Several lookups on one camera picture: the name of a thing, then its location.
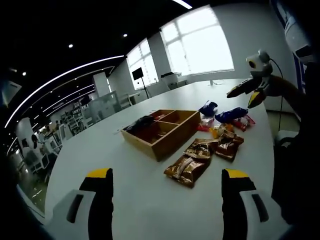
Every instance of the window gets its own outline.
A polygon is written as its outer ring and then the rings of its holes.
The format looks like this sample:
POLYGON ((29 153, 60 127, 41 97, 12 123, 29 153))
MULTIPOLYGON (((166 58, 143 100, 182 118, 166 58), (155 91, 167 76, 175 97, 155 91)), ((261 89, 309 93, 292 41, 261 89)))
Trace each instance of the window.
POLYGON ((161 31, 173 72, 189 75, 234 70, 227 39, 210 6, 176 18, 161 31))
POLYGON ((143 40, 138 46, 136 46, 127 55, 126 60, 135 90, 143 88, 144 85, 149 86, 150 84, 158 82, 156 67, 151 56, 147 39, 143 40), (141 79, 134 80, 134 77, 132 76, 132 72, 138 68, 142 68, 144 85, 141 79))

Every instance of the desk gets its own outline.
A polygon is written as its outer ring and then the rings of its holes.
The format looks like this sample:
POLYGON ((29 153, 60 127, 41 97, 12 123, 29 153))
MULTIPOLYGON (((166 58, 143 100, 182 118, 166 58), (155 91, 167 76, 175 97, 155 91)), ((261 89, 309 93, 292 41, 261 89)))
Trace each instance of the desk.
POLYGON ((72 189, 79 189, 86 174, 99 168, 113 168, 115 240, 221 240, 224 233, 221 173, 224 168, 246 172, 256 188, 271 196, 274 179, 273 139, 263 104, 250 109, 256 125, 246 132, 233 163, 216 155, 207 170, 189 189, 166 177, 173 164, 195 138, 210 138, 197 132, 167 160, 157 162, 125 142, 121 129, 158 109, 197 110, 207 100, 218 104, 218 113, 245 108, 249 95, 226 98, 241 79, 224 80, 221 85, 195 82, 158 96, 98 122, 74 136, 63 146, 52 170, 45 200, 45 217, 72 189))

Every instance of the blue snack bag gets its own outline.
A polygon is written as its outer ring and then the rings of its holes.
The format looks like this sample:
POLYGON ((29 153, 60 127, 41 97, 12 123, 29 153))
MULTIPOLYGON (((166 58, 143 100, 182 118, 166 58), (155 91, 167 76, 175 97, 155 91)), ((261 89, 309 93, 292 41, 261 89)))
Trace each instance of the blue snack bag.
POLYGON ((248 109, 236 107, 230 111, 223 111, 222 113, 215 115, 215 119, 222 124, 228 124, 231 123, 232 120, 242 118, 247 114, 248 109))
POLYGON ((218 107, 213 101, 206 101, 205 105, 199 109, 199 112, 205 115, 206 117, 213 117, 215 115, 215 108, 218 107))

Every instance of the white pillar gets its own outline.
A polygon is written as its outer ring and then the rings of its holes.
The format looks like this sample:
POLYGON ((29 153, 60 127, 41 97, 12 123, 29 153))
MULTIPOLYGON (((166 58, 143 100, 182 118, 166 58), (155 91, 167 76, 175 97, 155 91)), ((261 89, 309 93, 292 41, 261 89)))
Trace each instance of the white pillar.
POLYGON ((172 72, 169 59, 167 56, 165 44, 162 41, 160 32, 148 39, 151 55, 153 58, 154 66, 158 79, 161 79, 161 75, 172 72))
POLYGON ((29 146, 33 145, 31 140, 32 134, 34 134, 34 131, 32 130, 30 119, 28 117, 21 119, 15 128, 15 135, 18 138, 21 149, 23 148, 23 139, 26 139, 26 142, 29 144, 29 146))
POLYGON ((94 81, 95 92, 98 94, 99 98, 110 93, 105 72, 101 72, 96 75, 93 75, 93 81, 94 81))

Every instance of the floor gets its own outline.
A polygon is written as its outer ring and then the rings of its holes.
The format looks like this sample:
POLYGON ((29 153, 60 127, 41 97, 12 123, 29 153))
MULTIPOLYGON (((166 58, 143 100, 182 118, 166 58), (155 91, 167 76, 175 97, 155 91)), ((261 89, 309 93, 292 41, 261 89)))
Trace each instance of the floor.
POLYGON ((36 174, 32 174, 25 165, 18 172, 18 177, 22 191, 44 213, 49 178, 44 182, 36 174))
MULTIPOLYGON (((280 112, 278 111, 267 111, 269 118, 269 124, 273 138, 277 135, 279 129, 279 118, 280 112)), ((280 130, 298 132, 300 129, 300 123, 294 113, 282 113, 280 130)))

